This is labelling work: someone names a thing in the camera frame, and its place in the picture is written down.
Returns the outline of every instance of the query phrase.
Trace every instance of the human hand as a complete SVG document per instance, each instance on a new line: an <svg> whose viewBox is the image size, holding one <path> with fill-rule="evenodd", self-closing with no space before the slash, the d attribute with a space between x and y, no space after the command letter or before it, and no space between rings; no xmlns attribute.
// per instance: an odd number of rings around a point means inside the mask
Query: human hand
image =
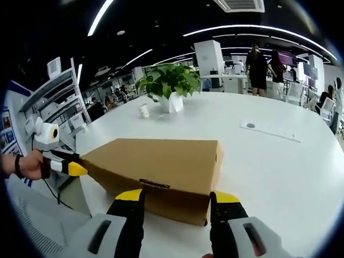
<svg viewBox="0 0 344 258"><path fill-rule="evenodd" d="M31 180L38 180L42 178L41 164L43 163L42 153L34 149L25 157L19 160L20 172L23 176Z"/></svg>

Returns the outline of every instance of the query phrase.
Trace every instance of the ceiling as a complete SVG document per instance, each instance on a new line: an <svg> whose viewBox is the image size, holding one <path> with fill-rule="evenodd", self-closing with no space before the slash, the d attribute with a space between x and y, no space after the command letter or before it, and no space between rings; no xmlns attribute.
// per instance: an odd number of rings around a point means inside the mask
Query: ceiling
<svg viewBox="0 0 344 258"><path fill-rule="evenodd" d="M95 74L100 67L112 68L103 76L103 80L107 80L108 75L116 71L117 67L122 67L149 49L153 50L130 63L117 75L128 73L136 66L152 65L173 56L190 53L195 42L209 39L217 40L222 47L249 47L256 43L261 47L277 48L293 54L312 53L309 49L288 41L240 35L243 33L290 40L315 50L332 62L335 61L328 53L306 40L262 28L221 28L183 37L186 33L215 26L263 25L303 35L336 53L329 44L329 38L333 38L336 32L328 30L329 35L325 37L320 30L323 31L326 27L317 26L320 22L325 23L324 13L322 16L316 16L317 19L313 22L305 9L299 4L290 4L292 1L264 0L265 13L225 13L213 0L113 0L93 36L87 37L88 30L104 2L59 0L45 3L44 6L40 3L39 8L35 3L22 6L25 10L20 14L25 20L18 30L20 34L15 37L19 42L16 71L13 73L15 80L34 90L48 80L48 61L60 56L63 69L68 68L69 59L73 57L76 64L83 64L80 80L83 91L95 80ZM310 15L318 15L317 10L313 6L307 6ZM117 35L119 31L125 31L125 34ZM223 34L238 35L213 38ZM224 50L224 56L230 53L233 51Z"/></svg>

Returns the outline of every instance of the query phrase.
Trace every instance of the potted plant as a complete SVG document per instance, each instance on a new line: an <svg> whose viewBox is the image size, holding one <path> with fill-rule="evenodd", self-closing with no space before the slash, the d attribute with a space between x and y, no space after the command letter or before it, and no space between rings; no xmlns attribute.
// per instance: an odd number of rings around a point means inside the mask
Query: potted plant
<svg viewBox="0 0 344 258"><path fill-rule="evenodd" d="M199 88L199 76L187 66L166 64L154 67L146 78L137 82L137 88L146 89L154 102L160 102L164 112L183 109L183 96Z"/></svg>

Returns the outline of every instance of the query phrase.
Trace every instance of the white pillar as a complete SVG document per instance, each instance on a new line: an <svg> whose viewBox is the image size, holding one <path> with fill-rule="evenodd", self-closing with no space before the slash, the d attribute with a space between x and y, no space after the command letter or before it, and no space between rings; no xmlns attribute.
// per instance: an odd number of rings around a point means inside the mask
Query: white pillar
<svg viewBox="0 0 344 258"><path fill-rule="evenodd" d="M134 79L134 82L136 82L137 80L143 78L144 76L144 72L142 71L142 67L135 67L133 70L132 70L132 75L133 75L133 79Z"/></svg>
<svg viewBox="0 0 344 258"><path fill-rule="evenodd" d="M324 62L321 58L317 57L316 55L310 55L310 65L318 70L318 79L316 80L316 87L318 89L318 95L320 95L323 91L327 90L327 86L325 85L325 72L324 72Z"/></svg>
<svg viewBox="0 0 344 258"><path fill-rule="evenodd" d="M215 40L195 43L196 58L199 75L210 75L210 71L217 70L219 74L225 72L221 44Z"/></svg>

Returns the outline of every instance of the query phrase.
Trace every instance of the green plant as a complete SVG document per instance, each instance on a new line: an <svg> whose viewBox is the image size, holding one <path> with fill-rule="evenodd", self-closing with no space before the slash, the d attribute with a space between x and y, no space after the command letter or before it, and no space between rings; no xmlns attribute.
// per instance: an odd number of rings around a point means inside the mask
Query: green plant
<svg viewBox="0 0 344 258"><path fill-rule="evenodd" d="M136 82L137 88L146 88L148 97L158 102L155 96L165 96L169 99L172 92L186 97L199 88L199 76L188 66L166 64L154 67L146 78Z"/></svg>

